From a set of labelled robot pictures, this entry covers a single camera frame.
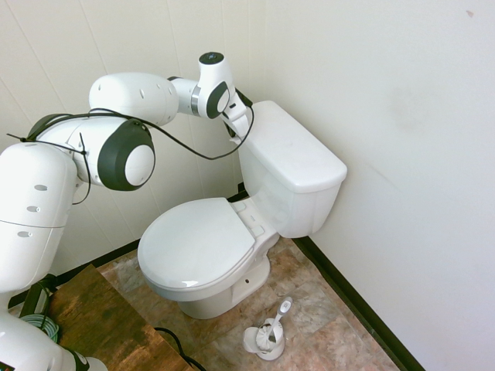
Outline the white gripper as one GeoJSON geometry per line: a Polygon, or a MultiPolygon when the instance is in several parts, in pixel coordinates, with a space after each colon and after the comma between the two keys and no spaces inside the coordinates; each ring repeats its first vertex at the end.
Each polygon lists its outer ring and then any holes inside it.
{"type": "Polygon", "coordinates": [[[250,127],[248,108],[242,101],[242,94],[236,91],[222,112],[222,120],[231,138],[245,136],[250,127]]]}

